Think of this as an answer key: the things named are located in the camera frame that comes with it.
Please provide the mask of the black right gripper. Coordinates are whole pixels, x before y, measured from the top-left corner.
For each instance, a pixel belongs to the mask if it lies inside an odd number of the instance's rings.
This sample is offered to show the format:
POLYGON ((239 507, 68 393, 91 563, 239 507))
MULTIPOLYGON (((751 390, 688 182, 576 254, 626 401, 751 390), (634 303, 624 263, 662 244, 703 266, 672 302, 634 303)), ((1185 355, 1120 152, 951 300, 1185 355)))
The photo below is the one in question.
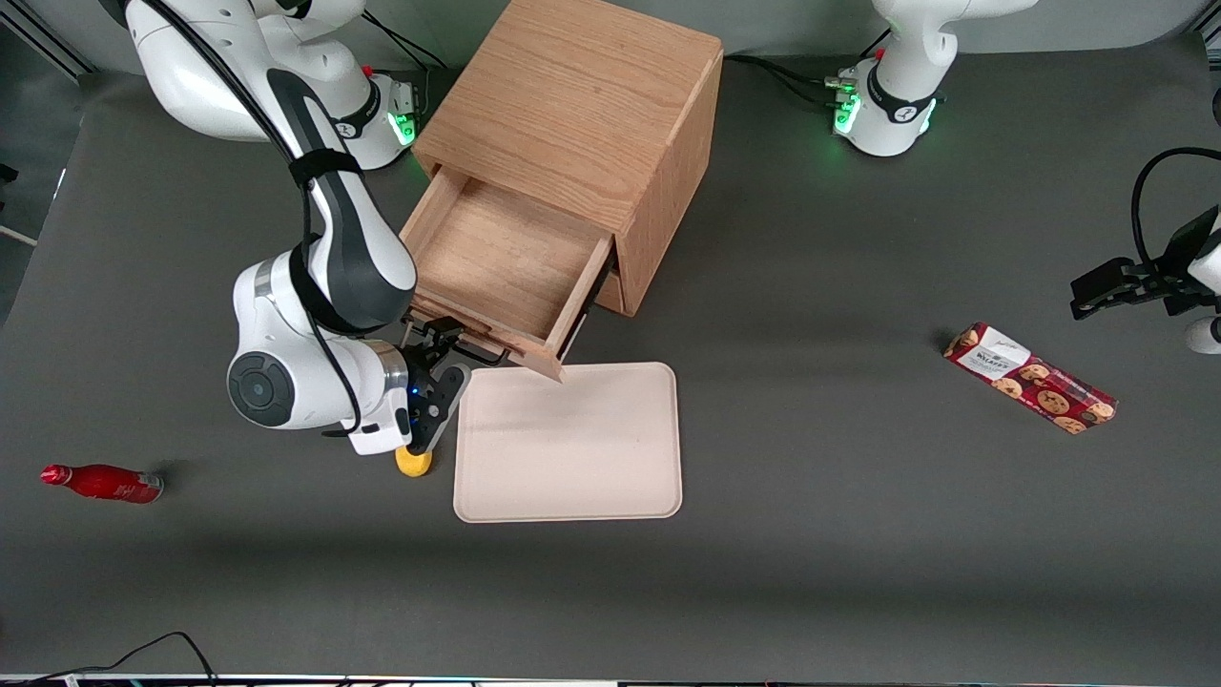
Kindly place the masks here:
POLYGON ((442 329, 433 322, 422 325, 422 351, 416 347, 400 347, 405 362, 407 379, 403 383, 408 392, 407 412, 413 433, 424 433, 431 423, 430 409, 433 405, 433 384, 427 364, 440 362, 444 355, 457 351, 465 355, 462 348, 464 326, 458 318, 442 318, 442 329))

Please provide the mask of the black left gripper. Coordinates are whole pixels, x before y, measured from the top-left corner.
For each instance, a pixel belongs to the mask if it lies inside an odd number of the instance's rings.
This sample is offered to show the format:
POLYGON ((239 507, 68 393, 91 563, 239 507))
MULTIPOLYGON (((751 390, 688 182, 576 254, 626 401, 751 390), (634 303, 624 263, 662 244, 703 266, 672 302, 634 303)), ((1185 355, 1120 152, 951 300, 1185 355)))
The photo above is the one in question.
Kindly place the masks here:
POLYGON ((1165 251, 1154 261, 1154 275, 1147 290, 1147 268, 1129 257, 1114 257, 1071 283, 1073 321, 1116 305, 1161 301, 1170 317, 1182 316, 1195 308, 1219 312, 1219 286, 1208 283, 1190 268, 1219 266, 1219 207, 1190 218, 1173 231, 1165 251))

